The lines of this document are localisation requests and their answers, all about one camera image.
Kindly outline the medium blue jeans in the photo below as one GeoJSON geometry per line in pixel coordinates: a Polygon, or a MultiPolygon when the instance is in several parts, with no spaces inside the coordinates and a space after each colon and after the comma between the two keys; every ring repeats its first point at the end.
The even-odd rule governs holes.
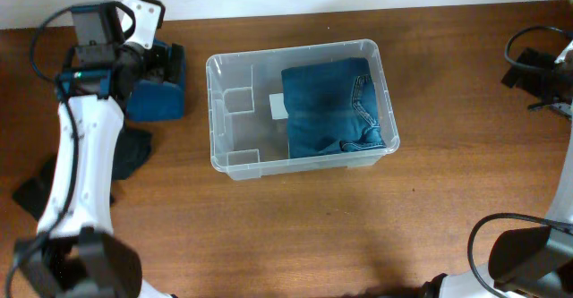
{"type": "Polygon", "coordinates": [[[386,147],[367,59],[291,67],[281,79],[291,158],[386,147]]]}

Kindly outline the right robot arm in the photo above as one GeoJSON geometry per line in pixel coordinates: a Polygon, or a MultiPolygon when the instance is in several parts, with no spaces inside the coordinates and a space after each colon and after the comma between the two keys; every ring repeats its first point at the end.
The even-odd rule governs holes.
{"type": "MultiPolygon", "coordinates": [[[[539,98],[537,107],[552,107],[572,114],[572,48],[558,56],[526,49],[510,59],[503,78],[509,87],[520,86],[539,98]]],[[[423,284],[420,297],[570,297],[572,295],[572,155],[565,157],[560,182],[544,217],[496,213],[479,220],[466,247],[469,271],[441,274],[423,284]],[[474,259],[478,231],[488,222],[514,219],[528,228],[503,232],[486,264],[474,259]]]]}

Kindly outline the large black folded garment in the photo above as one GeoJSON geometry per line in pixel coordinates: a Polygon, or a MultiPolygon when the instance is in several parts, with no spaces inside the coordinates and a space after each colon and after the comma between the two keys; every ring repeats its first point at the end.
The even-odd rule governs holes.
{"type": "Polygon", "coordinates": [[[56,155],[47,159],[37,174],[23,182],[12,194],[13,201],[36,221],[42,217],[50,196],[56,170],[56,155]]]}

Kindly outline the white label in bin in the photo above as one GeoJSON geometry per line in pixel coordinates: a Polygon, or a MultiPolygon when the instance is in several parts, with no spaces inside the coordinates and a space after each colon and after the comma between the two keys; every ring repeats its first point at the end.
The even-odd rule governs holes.
{"type": "Polygon", "coordinates": [[[269,105],[273,120],[286,120],[288,118],[283,93],[270,94],[269,105]]]}

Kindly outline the clear plastic storage bin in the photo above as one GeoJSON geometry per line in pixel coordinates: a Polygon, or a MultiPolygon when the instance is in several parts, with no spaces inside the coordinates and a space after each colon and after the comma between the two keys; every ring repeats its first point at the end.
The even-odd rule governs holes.
{"type": "Polygon", "coordinates": [[[400,145],[398,128],[381,64],[370,39],[212,55],[206,63],[210,122],[210,161],[219,172],[239,181],[332,167],[372,166],[400,145]],[[273,120],[269,95],[283,93],[287,68],[368,60],[378,102],[384,149],[309,158],[289,156],[287,119],[273,120]]]}

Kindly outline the small black folded garment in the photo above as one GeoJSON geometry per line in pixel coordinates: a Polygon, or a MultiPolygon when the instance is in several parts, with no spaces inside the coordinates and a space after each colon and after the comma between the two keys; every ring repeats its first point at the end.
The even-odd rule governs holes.
{"type": "Polygon", "coordinates": [[[151,155],[152,134],[125,126],[115,145],[112,180],[126,180],[144,165],[151,155]]]}

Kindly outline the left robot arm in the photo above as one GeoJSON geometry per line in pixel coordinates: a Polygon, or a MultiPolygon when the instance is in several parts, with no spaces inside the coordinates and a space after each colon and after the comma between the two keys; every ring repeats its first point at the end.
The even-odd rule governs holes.
{"type": "Polygon", "coordinates": [[[12,273],[41,297],[156,297],[139,255],[114,235],[111,183],[150,156],[148,132],[127,121],[184,114],[185,53],[156,37],[166,8],[158,0],[119,0],[65,8],[77,38],[60,73],[60,140],[36,235],[14,245],[12,273]]]}

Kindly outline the dark blue taped knit garment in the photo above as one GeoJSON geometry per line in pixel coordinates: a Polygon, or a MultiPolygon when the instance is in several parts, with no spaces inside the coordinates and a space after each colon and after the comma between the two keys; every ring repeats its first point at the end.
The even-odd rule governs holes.
{"type": "Polygon", "coordinates": [[[186,86],[184,47],[155,39],[144,56],[146,72],[134,84],[126,104],[127,117],[134,122],[182,118],[186,86]]]}

